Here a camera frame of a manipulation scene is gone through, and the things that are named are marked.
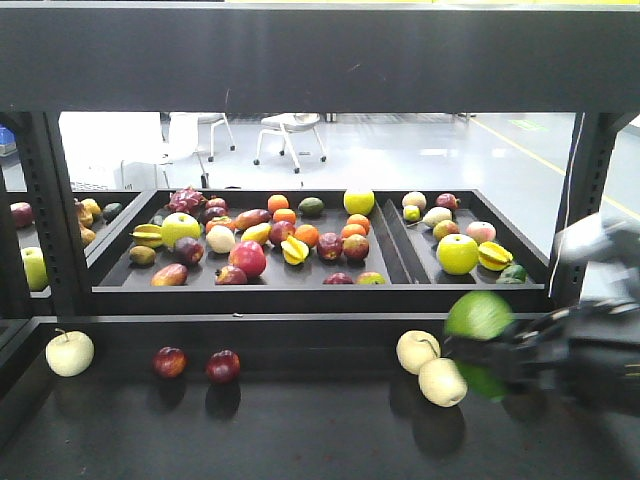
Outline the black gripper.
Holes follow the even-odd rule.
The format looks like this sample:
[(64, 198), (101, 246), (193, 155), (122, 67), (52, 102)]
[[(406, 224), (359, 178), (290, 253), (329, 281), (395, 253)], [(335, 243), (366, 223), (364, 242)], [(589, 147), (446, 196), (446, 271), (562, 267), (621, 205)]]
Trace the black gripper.
[(553, 311), (542, 319), (516, 319), (489, 339), (463, 334), (446, 320), (445, 351), (484, 368), (507, 384), (539, 380), (539, 358), (555, 388), (586, 407), (639, 413), (639, 304), (593, 300)]

